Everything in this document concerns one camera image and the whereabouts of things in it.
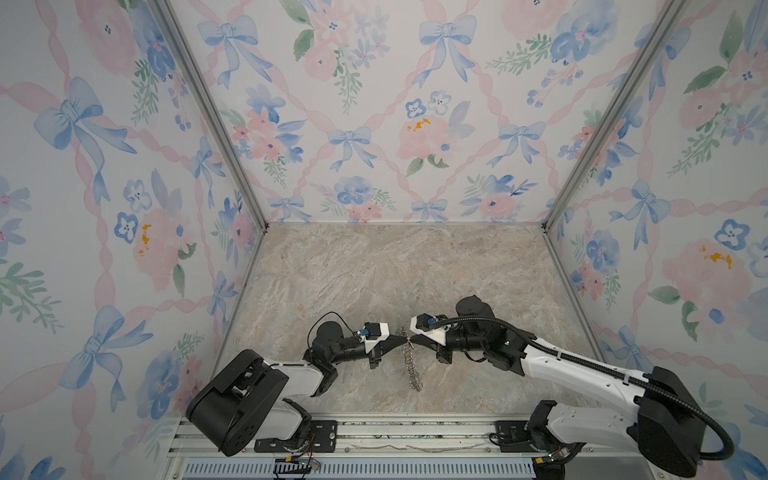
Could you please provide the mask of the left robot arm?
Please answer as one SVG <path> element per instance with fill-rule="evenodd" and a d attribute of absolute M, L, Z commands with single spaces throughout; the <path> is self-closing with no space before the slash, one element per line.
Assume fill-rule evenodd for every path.
<path fill-rule="evenodd" d="M 185 418 L 227 457 L 250 443 L 267 452 L 309 451 L 312 415 L 295 399 L 326 393 L 338 378 L 337 364 L 365 360 L 375 369 L 385 354 L 408 342 L 386 323 L 367 322 L 348 336 L 345 327 L 340 319 L 318 320 L 298 363 L 242 350 L 192 398 Z"/>

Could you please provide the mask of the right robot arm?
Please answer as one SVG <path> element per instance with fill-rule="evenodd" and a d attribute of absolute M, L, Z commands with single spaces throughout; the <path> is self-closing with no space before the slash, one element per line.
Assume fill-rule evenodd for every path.
<path fill-rule="evenodd" d="M 442 361 L 456 351 L 479 351 L 491 366 L 521 377 L 546 380 L 596 401 L 573 407 L 540 401 L 524 427 L 497 434 L 506 449 L 528 447 L 547 463 L 563 463 L 595 444 L 637 452 L 678 477 L 696 475 L 704 455 L 706 422 L 679 378 L 656 367 L 622 369 L 563 350 L 494 316 L 478 297 L 466 297 L 453 318 L 422 313 L 410 321 L 412 340 Z"/>

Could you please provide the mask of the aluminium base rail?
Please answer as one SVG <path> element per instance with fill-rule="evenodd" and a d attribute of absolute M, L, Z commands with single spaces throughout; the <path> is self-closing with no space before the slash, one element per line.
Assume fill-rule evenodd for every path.
<path fill-rule="evenodd" d="M 587 445 L 563 467 L 536 466 L 537 453 L 504 453 L 490 440 L 491 414 L 322 414 L 333 433 L 299 459 L 258 452 L 232 457 L 192 424 L 179 426 L 161 479 L 666 479 L 637 453 Z"/>

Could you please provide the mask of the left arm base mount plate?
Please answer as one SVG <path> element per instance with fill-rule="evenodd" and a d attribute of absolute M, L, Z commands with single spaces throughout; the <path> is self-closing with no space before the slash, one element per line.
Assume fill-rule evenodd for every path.
<path fill-rule="evenodd" d="M 257 453 L 333 453 L 337 442 L 336 420 L 317 420 L 301 405 L 283 399 L 266 416 L 254 437 Z"/>

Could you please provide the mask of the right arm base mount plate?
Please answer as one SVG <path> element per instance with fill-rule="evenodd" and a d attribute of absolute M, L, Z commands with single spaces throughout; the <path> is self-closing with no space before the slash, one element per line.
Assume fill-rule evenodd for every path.
<path fill-rule="evenodd" d="M 538 453 L 538 464 L 566 464 L 584 448 L 585 443 L 565 443 L 559 440 L 550 427 L 553 409 L 558 405 L 554 400 L 538 403 L 528 420 L 499 420 L 494 423 L 495 431 L 488 440 L 502 453 Z"/>

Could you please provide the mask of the aluminium corner post left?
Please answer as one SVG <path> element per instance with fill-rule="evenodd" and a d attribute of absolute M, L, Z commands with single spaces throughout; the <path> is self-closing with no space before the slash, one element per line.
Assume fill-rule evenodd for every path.
<path fill-rule="evenodd" d="M 162 33 L 166 36 L 171 52 L 177 57 L 182 73 L 187 79 L 191 94 L 201 109 L 203 121 L 209 127 L 212 137 L 219 147 L 226 165 L 229 167 L 236 186 L 240 189 L 245 206 L 254 216 L 257 231 L 264 235 L 268 224 L 257 203 L 245 169 L 235 153 L 232 141 L 225 132 L 223 120 L 216 108 L 214 99 L 205 84 L 203 72 L 198 65 L 189 42 L 178 21 L 170 1 L 150 0 L 149 8 L 157 17 Z"/>

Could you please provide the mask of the aluminium corner post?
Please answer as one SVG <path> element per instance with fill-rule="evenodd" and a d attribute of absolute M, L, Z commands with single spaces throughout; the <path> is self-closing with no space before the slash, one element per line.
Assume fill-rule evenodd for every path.
<path fill-rule="evenodd" d="M 226 165 L 229 167 L 236 186 L 240 189 L 245 206 L 254 216 L 257 231 L 264 235 L 268 224 L 257 203 L 245 169 L 235 153 L 232 141 L 225 132 L 223 120 L 216 108 L 214 99 L 205 84 L 203 72 L 198 65 L 189 42 L 178 21 L 170 1 L 150 0 L 149 8 L 157 17 L 162 33 L 166 36 L 171 52 L 177 57 L 182 73 L 187 79 L 191 94 L 201 109 L 203 121 L 209 127 L 212 137 L 219 147 Z"/>
<path fill-rule="evenodd" d="M 615 126 L 621 120 L 624 111 L 632 103 L 640 83 L 645 75 L 650 72 L 652 64 L 660 55 L 670 36 L 674 33 L 681 21 L 681 16 L 687 9 L 689 1 L 673 0 L 665 1 L 652 24 L 646 42 L 638 50 L 637 55 L 626 72 L 626 78 L 614 94 L 611 102 L 604 112 L 603 119 L 598 124 L 595 136 L 590 140 L 581 158 L 575 163 L 573 171 L 567 177 L 563 189 L 556 196 L 555 203 L 544 221 L 542 229 L 545 234 L 551 234 L 556 230 L 557 224 L 564 215 L 569 201 L 575 194 L 580 182 L 591 168 L 592 162 L 607 142 L 608 137 L 614 131 Z"/>

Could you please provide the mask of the aluminium corner post right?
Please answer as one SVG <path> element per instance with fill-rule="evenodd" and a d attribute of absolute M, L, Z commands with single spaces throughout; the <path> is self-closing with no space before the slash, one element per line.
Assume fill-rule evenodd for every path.
<path fill-rule="evenodd" d="M 632 103 L 640 83 L 645 75 L 650 72 L 652 64 L 660 55 L 670 36 L 674 33 L 681 21 L 681 16 L 687 9 L 689 1 L 673 0 L 665 1 L 652 24 L 646 42 L 638 50 L 637 55 L 626 72 L 626 78 L 614 94 L 611 102 L 604 112 L 603 119 L 598 124 L 595 136 L 590 140 L 581 158 L 575 163 L 573 171 L 567 177 L 563 189 L 556 196 L 555 203 L 544 221 L 542 229 L 545 234 L 551 234 L 556 230 L 557 224 L 564 215 L 569 201 L 575 194 L 580 182 L 591 168 L 592 162 L 607 142 L 608 137 L 614 131 L 615 126 L 621 120 L 624 111 Z"/>

